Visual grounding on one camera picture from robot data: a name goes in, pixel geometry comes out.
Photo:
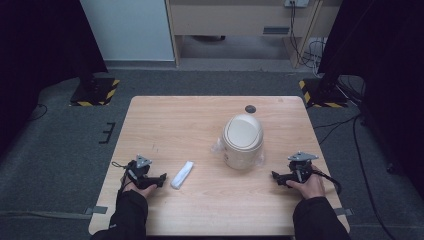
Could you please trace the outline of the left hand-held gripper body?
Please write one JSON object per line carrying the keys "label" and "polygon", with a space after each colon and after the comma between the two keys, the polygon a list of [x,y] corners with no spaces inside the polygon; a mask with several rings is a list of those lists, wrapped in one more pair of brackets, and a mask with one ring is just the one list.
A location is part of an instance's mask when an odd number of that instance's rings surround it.
{"label": "left hand-held gripper body", "polygon": [[151,180],[160,180],[158,177],[149,177],[151,160],[144,158],[140,154],[135,160],[131,160],[126,167],[126,176],[139,188],[146,189],[149,187]]}

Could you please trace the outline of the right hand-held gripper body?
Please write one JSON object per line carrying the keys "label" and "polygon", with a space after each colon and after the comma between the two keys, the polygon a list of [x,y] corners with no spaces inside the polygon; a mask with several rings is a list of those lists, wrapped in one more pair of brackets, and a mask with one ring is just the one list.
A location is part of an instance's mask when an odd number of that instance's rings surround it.
{"label": "right hand-held gripper body", "polygon": [[316,159],[318,159],[317,155],[301,151],[289,156],[288,167],[291,171],[291,180],[298,183],[305,183],[313,172],[312,161]]}

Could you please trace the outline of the white swing-lid trash bin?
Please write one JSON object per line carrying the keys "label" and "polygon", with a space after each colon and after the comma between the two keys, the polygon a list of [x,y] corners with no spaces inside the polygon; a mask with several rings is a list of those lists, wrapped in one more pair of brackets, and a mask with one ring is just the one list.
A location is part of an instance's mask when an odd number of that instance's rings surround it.
{"label": "white swing-lid trash bin", "polygon": [[236,170],[251,168],[260,157],[263,136],[260,121],[252,115],[231,118],[221,136],[225,163]]}

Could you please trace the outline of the person's left hand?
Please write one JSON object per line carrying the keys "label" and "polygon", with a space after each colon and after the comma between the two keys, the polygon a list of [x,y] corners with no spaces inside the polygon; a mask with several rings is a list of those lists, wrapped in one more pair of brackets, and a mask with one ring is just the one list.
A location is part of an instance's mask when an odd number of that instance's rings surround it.
{"label": "person's left hand", "polygon": [[118,195],[121,196],[124,192],[135,191],[144,198],[148,198],[156,189],[156,184],[150,185],[146,189],[139,189],[127,176],[123,176],[121,178],[121,188]]}

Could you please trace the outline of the person's right hand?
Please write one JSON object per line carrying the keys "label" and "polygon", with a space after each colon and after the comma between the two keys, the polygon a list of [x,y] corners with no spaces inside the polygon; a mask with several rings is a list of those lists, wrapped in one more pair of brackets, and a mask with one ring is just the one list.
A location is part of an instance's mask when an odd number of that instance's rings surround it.
{"label": "person's right hand", "polygon": [[287,180],[286,184],[298,190],[304,199],[312,199],[325,196],[325,187],[321,176],[312,174],[305,183]]}

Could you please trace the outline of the clear plastic bin liner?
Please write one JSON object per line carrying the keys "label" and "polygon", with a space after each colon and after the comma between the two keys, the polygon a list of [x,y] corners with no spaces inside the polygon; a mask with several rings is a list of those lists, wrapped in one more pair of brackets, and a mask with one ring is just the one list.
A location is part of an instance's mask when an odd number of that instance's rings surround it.
{"label": "clear plastic bin liner", "polygon": [[220,137],[212,145],[211,151],[219,155],[229,167],[236,170],[247,170],[264,162],[263,146],[261,139],[241,140]]}

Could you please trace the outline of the black stand base striped edge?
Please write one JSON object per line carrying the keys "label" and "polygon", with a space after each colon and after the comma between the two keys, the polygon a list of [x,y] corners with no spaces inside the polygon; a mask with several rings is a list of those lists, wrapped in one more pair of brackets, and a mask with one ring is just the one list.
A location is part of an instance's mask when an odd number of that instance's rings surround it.
{"label": "black stand base striped edge", "polygon": [[71,106],[108,105],[115,94],[119,80],[115,78],[95,78],[94,83],[80,83],[70,99]]}
{"label": "black stand base striped edge", "polygon": [[335,84],[323,83],[318,78],[303,79],[299,82],[307,108],[347,106],[347,97]]}

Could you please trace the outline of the grey floor strip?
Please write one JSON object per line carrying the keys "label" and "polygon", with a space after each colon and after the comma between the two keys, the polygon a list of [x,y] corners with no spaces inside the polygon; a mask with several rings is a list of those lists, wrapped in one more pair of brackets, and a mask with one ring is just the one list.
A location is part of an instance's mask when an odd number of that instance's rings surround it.
{"label": "grey floor strip", "polygon": [[51,219],[88,220],[91,219],[92,215],[45,211],[0,211],[0,217],[39,217]]}

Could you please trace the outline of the black curtain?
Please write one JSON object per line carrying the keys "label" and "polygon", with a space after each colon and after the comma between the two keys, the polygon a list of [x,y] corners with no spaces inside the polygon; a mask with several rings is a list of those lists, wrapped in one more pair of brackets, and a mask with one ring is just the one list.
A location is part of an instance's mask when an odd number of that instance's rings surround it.
{"label": "black curtain", "polygon": [[342,0],[319,71],[365,81],[365,116],[424,199],[424,0]]}
{"label": "black curtain", "polygon": [[105,70],[80,0],[0,0],[0,156],[44,88]]}

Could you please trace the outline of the light wooden desk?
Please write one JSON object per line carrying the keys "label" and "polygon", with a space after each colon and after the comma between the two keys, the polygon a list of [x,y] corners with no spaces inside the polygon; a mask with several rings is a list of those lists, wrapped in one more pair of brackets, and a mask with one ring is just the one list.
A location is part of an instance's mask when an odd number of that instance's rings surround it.
{"label": "light wooden desk", "polygon": [[165,0],[175,60],[185,36],[278,36],[293,67],[312,38],[326,38],[343,0],[310,0],[306,8],[285,0]]}

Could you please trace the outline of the grey power strip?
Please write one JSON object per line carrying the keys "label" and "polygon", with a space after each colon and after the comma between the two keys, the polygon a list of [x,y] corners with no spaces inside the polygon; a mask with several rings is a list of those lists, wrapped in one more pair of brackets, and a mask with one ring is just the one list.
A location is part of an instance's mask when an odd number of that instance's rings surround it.
{"label": "grey power strip", "polygon": [[297,8],[306,8],[309,5],[310,0],[285,0],[285,7],[297,7]]}

